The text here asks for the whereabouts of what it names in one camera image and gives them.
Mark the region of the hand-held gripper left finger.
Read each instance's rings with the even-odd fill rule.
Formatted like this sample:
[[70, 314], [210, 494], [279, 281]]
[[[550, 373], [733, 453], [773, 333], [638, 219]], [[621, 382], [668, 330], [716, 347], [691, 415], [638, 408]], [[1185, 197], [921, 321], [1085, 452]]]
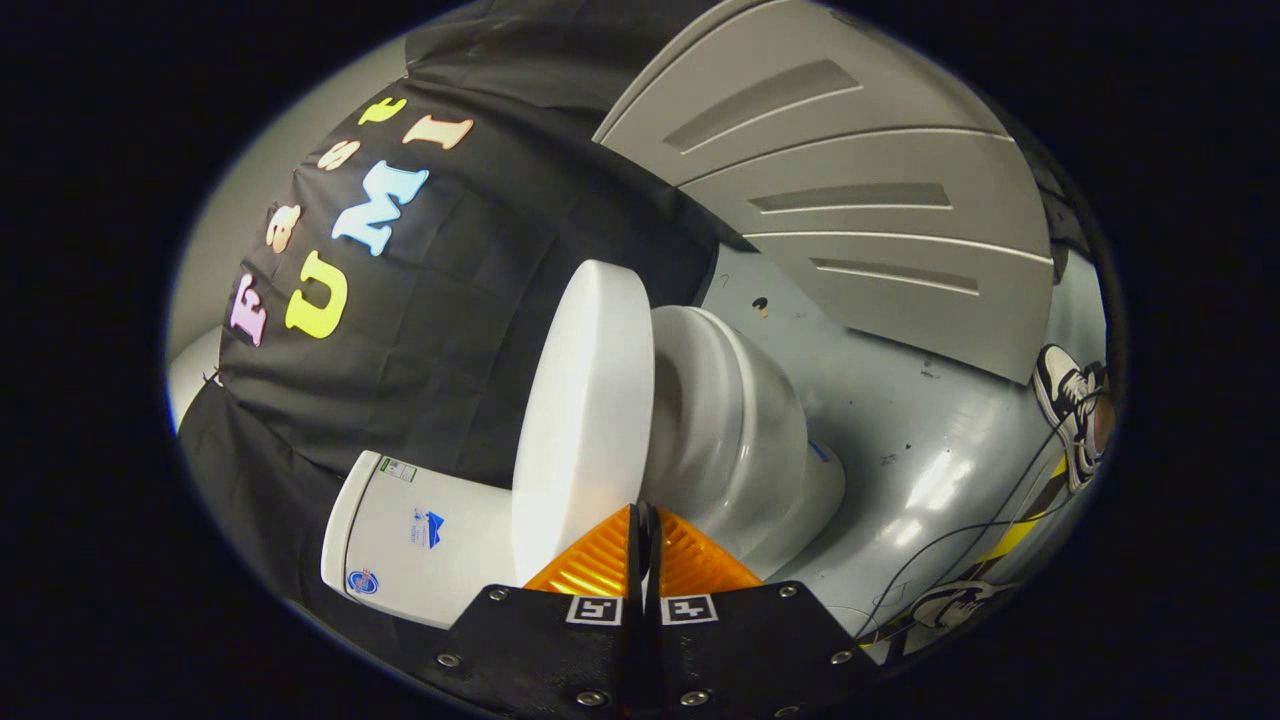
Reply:
[[521, 585], [484, 585], [419, 679], [490, 719], [628, 719], [643, 661], [646, 506], [611, 514]]

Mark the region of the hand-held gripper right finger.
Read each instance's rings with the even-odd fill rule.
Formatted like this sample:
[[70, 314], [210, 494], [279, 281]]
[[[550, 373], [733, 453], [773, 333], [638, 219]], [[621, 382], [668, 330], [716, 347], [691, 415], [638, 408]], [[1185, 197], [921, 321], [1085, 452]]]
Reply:
[[818, 719], [878, 680], [801, 582], [760, 582], [664, 509], [646, 521], [645, 717]]

